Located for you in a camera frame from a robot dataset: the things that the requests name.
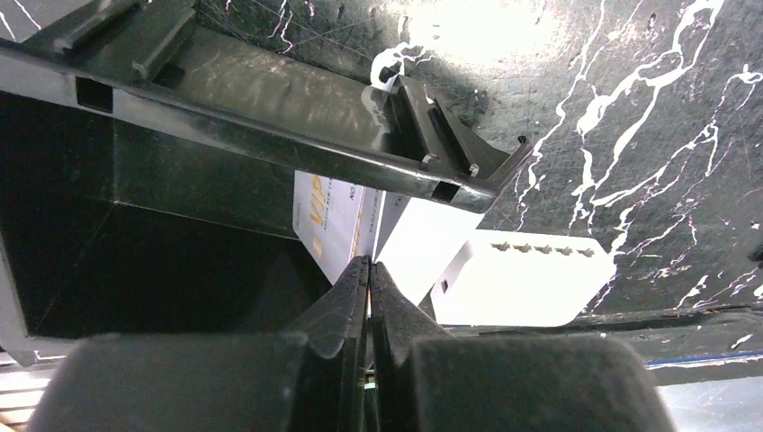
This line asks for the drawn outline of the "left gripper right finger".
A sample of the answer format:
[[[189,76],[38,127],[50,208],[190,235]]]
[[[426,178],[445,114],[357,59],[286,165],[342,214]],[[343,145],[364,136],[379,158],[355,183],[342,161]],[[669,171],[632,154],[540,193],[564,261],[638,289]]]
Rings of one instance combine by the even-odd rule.
[[[382,431],[671,431],[653,377],[600,337],[455,337],[369,274]]]

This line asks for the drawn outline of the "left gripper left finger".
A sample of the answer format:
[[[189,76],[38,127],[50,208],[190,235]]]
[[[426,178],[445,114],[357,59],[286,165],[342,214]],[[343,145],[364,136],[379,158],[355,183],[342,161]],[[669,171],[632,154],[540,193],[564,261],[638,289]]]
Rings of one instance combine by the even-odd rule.
[[[78,343],[30,431],[358,431],[371,263],[350,261],[287,329]]]

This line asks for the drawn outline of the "white card stack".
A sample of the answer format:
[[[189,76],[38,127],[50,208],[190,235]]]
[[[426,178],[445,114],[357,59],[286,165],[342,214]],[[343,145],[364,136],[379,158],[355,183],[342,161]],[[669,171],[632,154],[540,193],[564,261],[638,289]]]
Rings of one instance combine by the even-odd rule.
[[[615,273],[593,238],[477,229],[429,297],[443,326],[555,328],[572,322]]]

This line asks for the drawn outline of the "white VIP card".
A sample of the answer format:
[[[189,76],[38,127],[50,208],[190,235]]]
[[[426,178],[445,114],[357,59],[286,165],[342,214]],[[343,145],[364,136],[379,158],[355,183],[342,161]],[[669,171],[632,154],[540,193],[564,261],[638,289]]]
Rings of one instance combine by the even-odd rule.
[[[335,284],[354,257],[377,256],[384,191],[297,171],[292,228]]]

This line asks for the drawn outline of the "white magnetic stripe card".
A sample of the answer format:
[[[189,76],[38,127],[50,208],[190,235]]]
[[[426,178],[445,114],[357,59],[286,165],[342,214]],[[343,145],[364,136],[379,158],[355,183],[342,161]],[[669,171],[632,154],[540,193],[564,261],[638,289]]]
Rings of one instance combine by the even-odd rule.
[[[386,193],[374,260],[418,305],[483,219],[479,212]]]

